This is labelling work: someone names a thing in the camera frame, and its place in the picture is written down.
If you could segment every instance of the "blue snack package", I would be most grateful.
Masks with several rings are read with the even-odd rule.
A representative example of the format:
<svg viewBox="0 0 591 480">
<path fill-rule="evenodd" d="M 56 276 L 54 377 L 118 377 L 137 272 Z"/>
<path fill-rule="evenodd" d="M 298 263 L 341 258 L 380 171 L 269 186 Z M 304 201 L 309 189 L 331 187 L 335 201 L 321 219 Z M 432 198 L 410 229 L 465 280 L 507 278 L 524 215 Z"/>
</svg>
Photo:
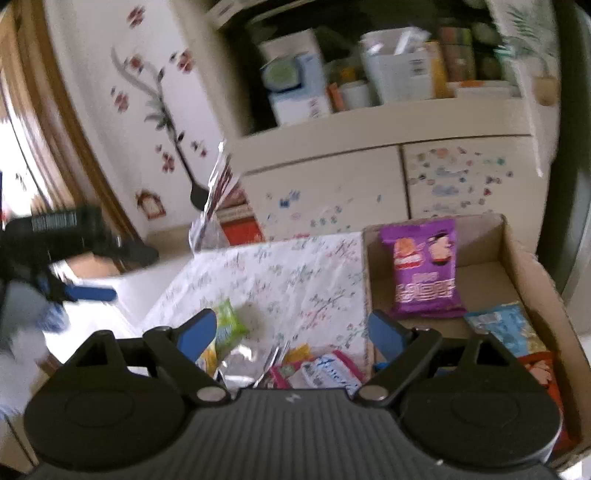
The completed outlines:
<svg viewBox="0 0 591 480">
<path fill-rule="evenodd" d="M 548 351 L 519 302 L 467 313 L 464 318 L 477 332 L 492 333 L 516 357 Z"/>
</svg>

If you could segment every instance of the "red snack package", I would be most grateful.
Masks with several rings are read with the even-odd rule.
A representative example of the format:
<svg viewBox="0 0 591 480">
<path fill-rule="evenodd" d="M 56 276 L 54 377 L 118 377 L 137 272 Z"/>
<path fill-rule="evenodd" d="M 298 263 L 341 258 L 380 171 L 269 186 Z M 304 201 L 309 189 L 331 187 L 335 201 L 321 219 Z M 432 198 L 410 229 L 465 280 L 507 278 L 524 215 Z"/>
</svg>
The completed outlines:
<svg viewBox="0 0 591 480">
<path fill-rule="evenodd" d="M 563 416 L 562 430 L 554 445 L 554 451 L 559 452 L 561 450 L 570 449 L 574 446 L 575 442 L 569 437 L 566 425 L 564 424 L 564 407 L 562 405 L 562 398 L 560 397 L 560 390 L 556 383 L 556 376 L 554 375 L 554 354 L 551 352 L 538 352 L 532 353 L 531 355 L 520 356 L 517 360 L 519 360 L 535 377 L 538 383 L 548 391 L 548 395 L 552 397 Z"/>
</svg>

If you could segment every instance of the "snack package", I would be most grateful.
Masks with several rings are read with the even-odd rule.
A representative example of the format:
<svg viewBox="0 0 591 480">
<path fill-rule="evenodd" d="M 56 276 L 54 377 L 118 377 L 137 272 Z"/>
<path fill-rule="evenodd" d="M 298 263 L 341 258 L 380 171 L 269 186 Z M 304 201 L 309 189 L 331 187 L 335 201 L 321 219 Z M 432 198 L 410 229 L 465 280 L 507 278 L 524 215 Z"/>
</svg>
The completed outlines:
<svg viewBox="0 0 591 480">
<path fill-rule="evenodd" d="M 229 299 L 212 310 L 216 313 L 217 319 L 216 337 L 197 360 L 197 366 L 210 377 L 215 373 L 218 361 L 223 359 L 236 343 L 248 335 L 248 329 L 236 317 Z"/>
<path fill-rule="evenodd" d="M 492 333 L 516 357 L 548 350 L 523 315 L 519 302 L 467 313 L 464 318 L 474 330 Z"/>
<path fill-rule="evenodd" d="M 522 356 L 518 360 L 529 370 L 538 383 L 548 391 L 548 395 L 552 397 L 564 418 L 562 398 L 560 397 L 560 390 L 558 389 L 556 376 L 554 375 L 554 355 L 551 352 L 538 352 Z M 567 450 L 573 445 L 574 441 L 570 438 L 563 421 L 560 435 L 554 445 L 554 451 Z"/>
<path fill-rule="evenodd" d="M 270 368 L 272 354 L 277 347 L 275 344 L 259 345 L 250 340 L 240 341 L 219 364 L 226 388 L 236 393 L 257 381 Z"/>
<path fill-rule="evenodd" d="M 382 242 L 392 249 L 395 316 L 455 317 L 465 313 L 456 289 L 456 221 L 388 225 Z"/>
<path fill-rule="evenodd" d="M 271 376 L 276 388 L 344 388 L 351 396 L 363 385 L 363 374 L 338 350 L 309 362 L 273 367 Z"/>
</svg>

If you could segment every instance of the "cabinet door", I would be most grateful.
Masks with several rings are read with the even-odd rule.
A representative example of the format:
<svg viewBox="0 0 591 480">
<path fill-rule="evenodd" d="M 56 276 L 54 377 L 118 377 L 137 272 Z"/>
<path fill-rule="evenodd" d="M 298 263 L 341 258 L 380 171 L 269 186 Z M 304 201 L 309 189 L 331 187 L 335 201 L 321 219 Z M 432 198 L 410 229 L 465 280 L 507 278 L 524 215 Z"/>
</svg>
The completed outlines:
<svg viewBox="0 0 591 480">
<path fill-rule="evenodd" d="M 548 179 L 536 172 L 531 137 L 425 142 L 405 145 L 403 155 L 413 218 L 492 210 L 535 251 Z"/>
<path fill-rule="evenodd" d="M 303 161 L 246 176 L 242 184 L 270 241 L 408 219 L 398 147 Z"/>
</svg>

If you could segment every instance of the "tissue box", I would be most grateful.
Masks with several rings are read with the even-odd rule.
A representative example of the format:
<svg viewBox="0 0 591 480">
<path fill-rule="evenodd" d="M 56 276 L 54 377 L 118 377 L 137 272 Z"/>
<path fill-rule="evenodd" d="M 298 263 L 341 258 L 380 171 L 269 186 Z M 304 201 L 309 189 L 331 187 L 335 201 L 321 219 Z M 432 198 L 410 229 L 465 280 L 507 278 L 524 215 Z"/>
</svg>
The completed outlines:
<svg viewBox="0 0 591 480">
<path fill-rule="evenodd" d="M 332 113 L 324 62 L 313 30 L 264 42 L 259 48 L 268 62 L 261 76 L 279 125 Z"/>
<path fill-rule="evenodd" d="M 295 74 L 295 86 L 272 91 L 268 82 L 265 87 L 269 101 L 279 125 L 293 125 L 332 113 L 330 101 L 326 95 L 326 81 L 322 71 L 322 59 L 315 55 L 303 54 L 290 59 Z M 261 69 L 263 77 L 276 66 L 270 62 Z"/>
</svg>

